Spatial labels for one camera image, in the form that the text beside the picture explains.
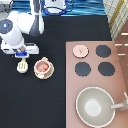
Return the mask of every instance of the mug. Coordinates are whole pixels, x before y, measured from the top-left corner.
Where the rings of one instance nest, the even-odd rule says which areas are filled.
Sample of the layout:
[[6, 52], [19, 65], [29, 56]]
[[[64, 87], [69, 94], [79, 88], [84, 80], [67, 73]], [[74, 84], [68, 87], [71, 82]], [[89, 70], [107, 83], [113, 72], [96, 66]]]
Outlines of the mug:
[[53, 64], [49, 62], [46, 57], [43, 57], [41, 60], [35, 63], [34, 72], [38, 78], [47, 79], [53, 74], [54, 67]]

